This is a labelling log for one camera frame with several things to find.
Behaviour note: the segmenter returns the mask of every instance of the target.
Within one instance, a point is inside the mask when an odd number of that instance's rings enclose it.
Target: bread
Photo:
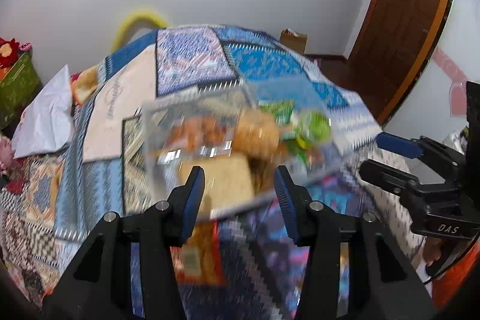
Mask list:
[[[199,214],[209,214],[212,209],[242,204],[255,196],[248,161],[241,153],[184,160],[178,173],[182,185],[187,182],[193,166],[200,166],[205,171],[205,191]]]
[[[232,140],[232,149],[250,158],[270,160],[277,150],[280,130],[270,113],[242,110]]]

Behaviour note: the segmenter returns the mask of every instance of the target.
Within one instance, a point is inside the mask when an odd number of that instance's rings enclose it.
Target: cardboard box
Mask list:
[[[303,54],[305,53],[305,47],[307,46],[307,35],[297,33],[291,29],[285,29],[280,34],[280,43]]]

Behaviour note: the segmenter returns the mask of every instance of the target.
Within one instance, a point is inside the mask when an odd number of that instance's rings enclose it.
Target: snack bag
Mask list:
[[[170,247],[178,283],[224,286],[217,222],[195,226],[183,247]]]
[[[258,108],[263,112],[272,114],[275,117],[277,125],[284,126],[290,124],[293,114],[294,100],[281,100],[278,102],[258,102]]]

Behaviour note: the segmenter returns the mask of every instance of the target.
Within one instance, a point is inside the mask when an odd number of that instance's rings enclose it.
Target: white pillow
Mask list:
[[[15,129],[12,148],[15,158],[56,152],[71,141],[71,89],[68,65],[43,88],[23,113]]]

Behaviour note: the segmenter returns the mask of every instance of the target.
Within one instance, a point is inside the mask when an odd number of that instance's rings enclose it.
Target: bed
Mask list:
[[[172,76],[171,69],[181,72]],[[133,202],[140,210],[148,206],[138,191],[145,185],[142,165],[135,163],[138,155],[125,153],[123,136],[126,127],[135,128],[135,121],[128,122],[135,102],[218,80],[248,83],[298,75],[311,83],[355,153],[337,172],[308,186],[310,194],[344,214],[375,212],[415,262],[424,238],[410,232],[408,212],[396,196],[357,175],[366,158],[408,172],[405,160],[376,147],[374,138],[381,129],[356,93],[333,85],[315,63],[268,34],[234,26],[161,29],[111,54],[95,72],[94,94],[73,108],[75,133],[68,148],[20,160],[10,184],[0,191],[3,260],[16,286],[35,306],[41,306],[104,213],[124,214]],[[122,104],[120,91],[130,91],[130,109]],[[100,129],[102,115],[115,118],[114,125]],[[99,142],[110,134],[111,142]],[[180,285],[188,317],[293,318],[308,248],[295,247],[287,237],[276,201],[220,221],[218,234],[227,285],[220,289]],[[138,248],[132,247],[131,255],[132,308],[142,316]],[[339,314],[346,312],[347,303],[346,261]]]

